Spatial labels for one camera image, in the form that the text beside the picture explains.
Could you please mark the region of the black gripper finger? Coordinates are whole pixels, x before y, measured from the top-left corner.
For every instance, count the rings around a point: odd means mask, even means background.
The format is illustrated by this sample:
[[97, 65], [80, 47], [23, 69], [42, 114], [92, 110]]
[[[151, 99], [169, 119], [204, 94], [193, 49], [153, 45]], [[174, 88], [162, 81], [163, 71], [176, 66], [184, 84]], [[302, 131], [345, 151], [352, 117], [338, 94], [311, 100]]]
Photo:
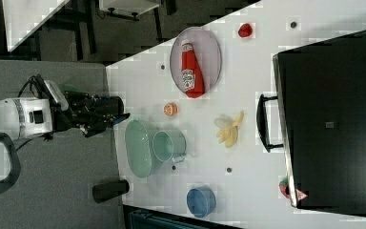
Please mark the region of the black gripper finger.
[[128, 119], [130, 117], [130, 113], [126, 113], [126, 114], [118, 114], [114, 117], [114, 121], [112, 122], [113, 125], [119, 124], [123, 121], [125, 121], [126, 119]]

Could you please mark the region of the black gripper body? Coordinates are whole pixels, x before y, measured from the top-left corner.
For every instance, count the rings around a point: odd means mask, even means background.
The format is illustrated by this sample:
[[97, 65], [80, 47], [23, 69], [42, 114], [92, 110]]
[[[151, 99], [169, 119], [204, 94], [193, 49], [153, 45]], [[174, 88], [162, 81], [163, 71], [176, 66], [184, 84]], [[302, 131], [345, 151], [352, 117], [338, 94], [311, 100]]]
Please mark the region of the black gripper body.
[[52, 109], [52, 129], [55, 133], [71, 128], [79, 129], [84, 137], [91, 137], [113, 127], [116, 115], [124, 113], [124, 103], [119, 96], [102, 96], [65, 91], [68, 109]]

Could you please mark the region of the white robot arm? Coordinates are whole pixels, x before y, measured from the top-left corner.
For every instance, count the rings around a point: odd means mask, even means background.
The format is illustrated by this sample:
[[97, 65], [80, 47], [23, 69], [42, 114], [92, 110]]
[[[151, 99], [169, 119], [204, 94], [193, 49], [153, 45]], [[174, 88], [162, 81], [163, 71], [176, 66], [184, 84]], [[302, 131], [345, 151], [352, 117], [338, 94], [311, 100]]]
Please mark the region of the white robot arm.
[[0, 100], [0, 153], [9, 157], [10, 170], [0, 178], [0, 194], [8, 191], [21, 173], [18, 140], [52, 135], [71, 128], [83, 136], [98, 135], [125, 121], [130, 114], [118, 96], [100, 96], [66, 91], [55, 97], [15, 97]]

